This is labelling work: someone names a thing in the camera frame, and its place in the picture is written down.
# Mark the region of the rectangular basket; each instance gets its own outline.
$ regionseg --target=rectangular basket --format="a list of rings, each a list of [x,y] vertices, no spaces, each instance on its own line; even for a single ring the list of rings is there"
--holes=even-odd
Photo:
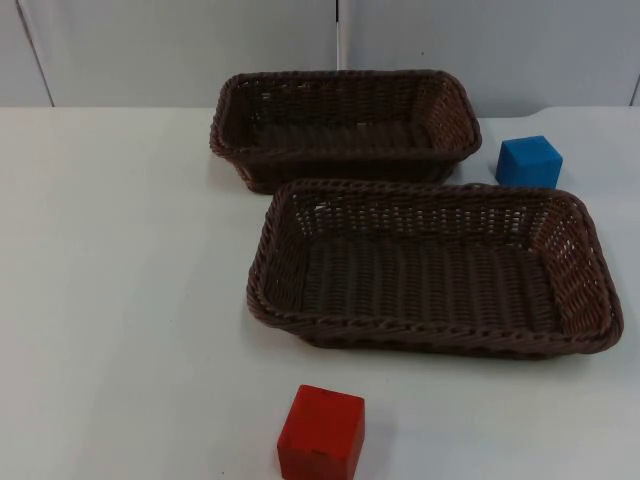
[[[537,358],[623,329],[593,222],[556,190],[293,182],[247,292],[259,320],[323,347]]]
[[[258,193],[298,178],[441,183],[481,141],[464,88],[430,70],[238,75],[210,137]]]

